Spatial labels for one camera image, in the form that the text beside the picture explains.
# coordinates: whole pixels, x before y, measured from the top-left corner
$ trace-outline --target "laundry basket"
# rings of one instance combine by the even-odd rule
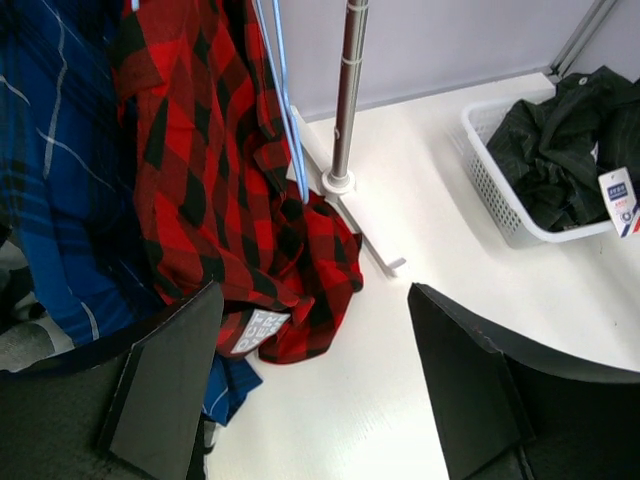
[[[512,248],[526,248],[544,242],[562,243],[613,229],[611,221],[606,221],[564,232],[543,230],[529,216],[487,150],[486,143],[518,100],[524,98],[541,103],[553,95],[553,90],[531,92],[516,98],[474,103],[462,112],[462,124],[469,139],[463,153],[465,171]]]

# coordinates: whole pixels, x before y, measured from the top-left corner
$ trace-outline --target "blue hanger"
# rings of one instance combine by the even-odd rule
[[[279,0],[272,0],[273,16],[276,24],[276,40],[278,42],[278,53],[280,56],[280,72],[282,74],[282,83],[278,80],[278,74],[275,69],[273,60],[273,52],[271,51],[271,42],[269,41],[269,33],[267,31],[264,13],[262,11],[261,0],[255,0],[256,10],[258,11],[258,19],[262,36],[264,37],[265,47],[267,49],[267,57],[269,58],[269,66],[273,72],[273,81],[276,86],[276,96],[278,97],[278,105],[284,120],[284,131],[291,150],[291,161],[293,170],[298,181],[298,191],[300,198],[304,203],[309,201],[309,184],[307,182],[307,173],[305,169],[304,155],[302,154],[302,145],[300,143],[300,132],[298,131],[298,123],[293,114],[293,109],[289,102],[289,78],[287,74],[287,58],[284,49],[284,40],[282,35],[282,21],[280,20],[280,3]]]

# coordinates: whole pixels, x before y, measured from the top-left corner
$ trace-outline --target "white label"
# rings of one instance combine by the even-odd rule
[[[598,177],[609,216],[618,235],[627,237],[638,230],[640,215],[629,171],[619,168]]]
[[[278,333],[280,327],[289,320],[290,316],[291,314],[289,313],[254,310],[247,327],[244,329],[236,346],[231,350],[231,353],[245,353],[258,347],[267,338]]]

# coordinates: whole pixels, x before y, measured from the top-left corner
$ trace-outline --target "gray wall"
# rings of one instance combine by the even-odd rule
[[[570,71],[591,73],[602,65],[632,81],[640,77],[640,0],[618,0]]]
[[[592,1],[371,0],[360,105],[544,68]],[[292,100],[305,117],[332,113],[346,0],[280,3]]]

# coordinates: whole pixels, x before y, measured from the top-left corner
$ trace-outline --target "red plaid shirt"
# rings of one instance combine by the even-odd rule
[[[251,0],[149,0],[125,12],[111,52],[138,108],[135,203],[167,303],[219,282],[218,351],[254,308],[291,313],[259,348],[290,363],[325,352],[354,291],[360,239],[285,175],[283,123]]]

